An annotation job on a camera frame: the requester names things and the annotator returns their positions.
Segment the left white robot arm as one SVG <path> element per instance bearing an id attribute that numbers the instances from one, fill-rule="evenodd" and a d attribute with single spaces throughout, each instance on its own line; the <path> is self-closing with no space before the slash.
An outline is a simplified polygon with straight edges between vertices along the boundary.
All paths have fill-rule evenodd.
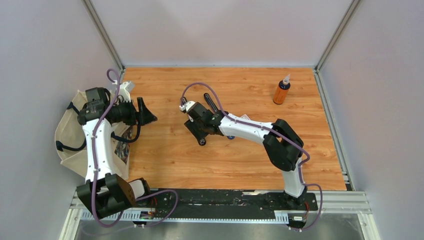
<path id="1" fill-rule="evenodd" d="M 114 169 L 112 125 L 124 123 L 140 131 L 158 118 L 148 110 L 142 97 L 137 98 L 135 107 L 131 99 L 119 100 L 103 87 L 88 89 L 85 94 L 87 103 L 77 121 L 86 140 L 87 173 L 85 184 L 76 189 L 78 198 L 99 220 L 133 208 L 136 203 L 148 207 L 153 194 L 147 181 L 138 178 L 127 182 Z"/>

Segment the black stapler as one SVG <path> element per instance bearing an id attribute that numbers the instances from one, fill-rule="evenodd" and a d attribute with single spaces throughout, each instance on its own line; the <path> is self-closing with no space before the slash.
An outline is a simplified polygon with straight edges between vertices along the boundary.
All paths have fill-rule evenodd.
<path id="1" fill-rule="evenodd" d="M 189 111 L 187 112 L 187 108 L 185 108 L 185 111 L 183 112 L 187 113 L 188 115 L 188 120 L 184 123 L 184 126 L 196 138 L 197 143 L 200 146 L 204 146 L 206 144 L 206 136 L 208 134 L 202 130 L 203 123 L 201 122 L 201 117 L 204 112 L 200 113 L 199 111 L 205 110 L 205 108 L 203 106 L 199 107 L 197 102 L 187 101 L 185 97 L 182 97 L 181 102 L 183 103 L 183 106 L 185 106 L 187 103 L 190 103 L 188 105 Z"/>

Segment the white red staple box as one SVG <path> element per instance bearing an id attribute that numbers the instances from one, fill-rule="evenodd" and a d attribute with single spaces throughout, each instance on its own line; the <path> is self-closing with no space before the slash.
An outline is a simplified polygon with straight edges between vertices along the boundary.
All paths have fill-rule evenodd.
<path id="1" fill-rule="evenodd" d="M 250 118 L 246 114 L 242 115 L 240 118 L 245 119 L 245 120 L 250 120 Z"/>

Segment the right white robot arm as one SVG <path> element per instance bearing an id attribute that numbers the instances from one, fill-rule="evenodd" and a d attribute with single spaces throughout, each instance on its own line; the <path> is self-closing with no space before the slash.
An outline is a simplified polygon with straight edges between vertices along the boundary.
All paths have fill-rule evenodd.
<path id="1" fill-rule="evenodd" d="M 208 135 L 233 136 L 262 145 L 270 162 L 282 171 L 286 205 L 296 210 L 305 203 L 307 187 L 300 179 L 298 166 L 304 143 L 286 121 L 277 119 L 272 123 L 243 119 L 227 111 L 212 112 L 194 101 L 180 105 L 179 109 L 187 114 L 184 125 L 200 146 L 206 144 Z"/>

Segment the blue stapler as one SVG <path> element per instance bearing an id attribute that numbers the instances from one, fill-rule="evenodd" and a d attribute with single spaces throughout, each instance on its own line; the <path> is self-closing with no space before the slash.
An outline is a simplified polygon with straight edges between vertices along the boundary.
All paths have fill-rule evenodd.
<path id="1" fill-rule="evenodd" d="M 224 114 L 222 113 L 221 110 L 218 109 L 218 107 L 216 106 L 215 102 L 212 100 L 212 97 L 208 94 L 205 93 L 203 95 L 206 103 L 208 104 L 208 106 L 211 108 L 211 110 L 207 110 L 205 113 L 203 113 L 203 115 L 214 115 L 214 114 L 219 114 L 222 115 L 222 119 L 224 118 Z M 206 142 L 205 138 L 202 138 L 201 140 L 202 144 L 204 145 Z"/>

